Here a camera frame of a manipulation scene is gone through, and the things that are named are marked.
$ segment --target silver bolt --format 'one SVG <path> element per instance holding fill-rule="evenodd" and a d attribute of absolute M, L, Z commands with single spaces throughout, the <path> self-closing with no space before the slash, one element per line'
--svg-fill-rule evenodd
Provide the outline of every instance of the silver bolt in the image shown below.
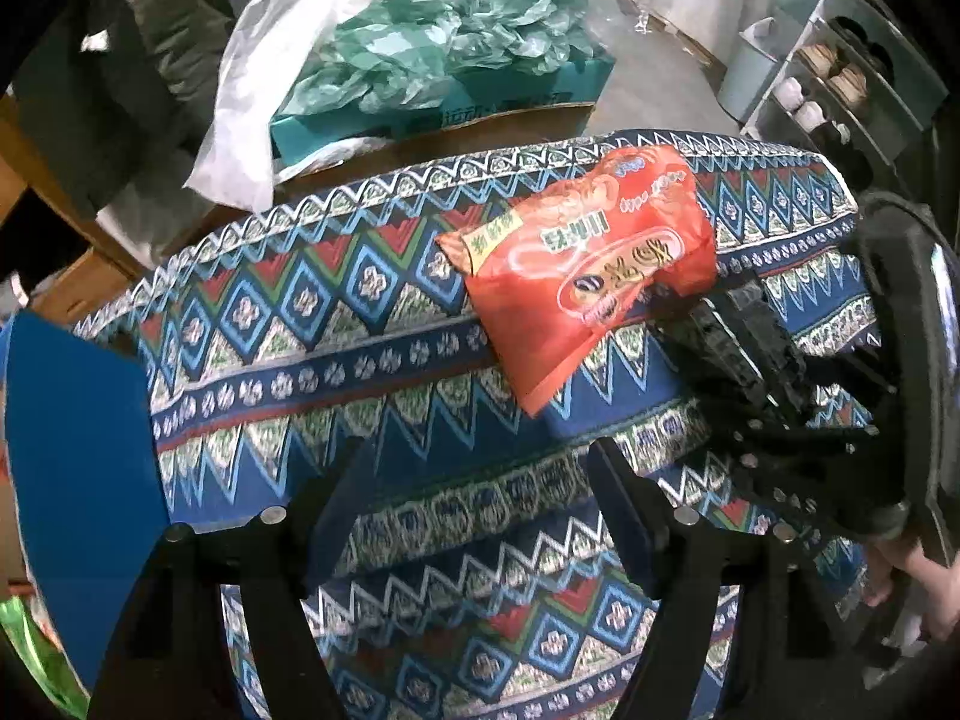
<path fill-rule="evenodd" d="M 697 514 L 696 509 L 691 509 L 689 506 L 680 506 L 678 509 L 673 509 L 673 518 L 680 525 L 696 525 L 700 521 L 700 515 Z"/>
<path fill-rule="evenodd" d="M 260 513 L 260 521 L 264 525 L 278 525 L 287 518 L 287 509 L 282 506 L 268 506 Z"/>
<path fill-rule="evenodd" d="M 176 544 L 190 536 L 191 533 L 193 533 L 193 528 L 185 522 L 175 522 L 163 532 L 163 537 L 171 544 Z"/>
<path fill-rule="evenodd" d="M 789 544 L 797 537 L 797 532 L 786 522 L 778 522 L 774 525 L 774 536 L 779 538 L 784 544 Z"/>

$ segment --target blue panel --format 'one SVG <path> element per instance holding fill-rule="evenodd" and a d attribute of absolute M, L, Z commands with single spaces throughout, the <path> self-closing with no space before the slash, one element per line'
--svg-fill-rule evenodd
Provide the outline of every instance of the blue panel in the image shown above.
<path fill-rule="evenodd" d="M 133 360 L 30 313 L 11 324 L 6 433 L 27 559 L 87 688 L 169 525 Z"/>

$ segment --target snack package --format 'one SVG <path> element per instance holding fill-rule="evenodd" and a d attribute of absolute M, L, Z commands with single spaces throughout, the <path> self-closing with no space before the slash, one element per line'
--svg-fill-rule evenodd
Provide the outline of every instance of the snack package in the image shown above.
<path fill-rule="evenodd" d="M 691 295 L 716 277 L 713 229 L 673 146 L 618 148 L 582 178 L 437 242 L 530 415 L 654 280 Z"/>

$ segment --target cardboard box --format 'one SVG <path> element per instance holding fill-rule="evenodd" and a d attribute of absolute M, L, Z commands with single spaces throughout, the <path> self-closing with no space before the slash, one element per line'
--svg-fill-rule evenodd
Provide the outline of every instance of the cardboard box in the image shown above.
<path fill-rule="evenodd" d="M 365 114 L 356 103 L 335 111 L 276 119 L 270 132 L 284 165 L 296 165 L 321 146 L 358 136 L 401 140 L 504 111 L 565 103 L 595 103 L 613 70 L 613 57 L 568 62 L 555 73 L 530 76 L 510 68 L 457 74 L 437 108 Z"/>

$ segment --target gray floor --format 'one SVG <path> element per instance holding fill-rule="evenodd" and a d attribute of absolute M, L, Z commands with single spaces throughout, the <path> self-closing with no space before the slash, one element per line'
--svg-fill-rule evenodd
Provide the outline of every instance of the gray floor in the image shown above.
<path fill-rule="evenodd" d="M 623 40 L 612 51 L 616 66 L 587 133 L 630 127 L 738 133 L 737 123 L 717 103 L 700 63 L 676 36 L 624 30 Z"/>

